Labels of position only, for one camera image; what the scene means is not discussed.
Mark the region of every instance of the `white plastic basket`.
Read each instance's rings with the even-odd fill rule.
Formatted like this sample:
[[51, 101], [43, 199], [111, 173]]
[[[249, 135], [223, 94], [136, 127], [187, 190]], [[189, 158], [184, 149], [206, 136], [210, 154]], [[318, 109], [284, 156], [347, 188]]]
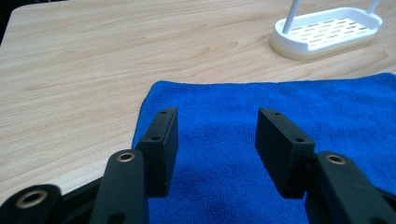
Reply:
[[368, 10], [339, 7], [295, 17], [301, 0], [293, 0], [288, 17], [275, 25], [270, 46], [286, 58], [308, 60], [365, 43], [382, 24], [374, 14], [379, 1]]

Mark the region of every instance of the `perforated tray bottom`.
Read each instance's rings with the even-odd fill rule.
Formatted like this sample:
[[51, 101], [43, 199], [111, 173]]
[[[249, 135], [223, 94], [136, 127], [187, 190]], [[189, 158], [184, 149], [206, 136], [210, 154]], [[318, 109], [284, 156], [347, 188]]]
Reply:
[[367, 32], [369, 28], [347, 18], [314, 23], [290, 31], [293, 38], [306, 42], [310, 49], [319, 49]]

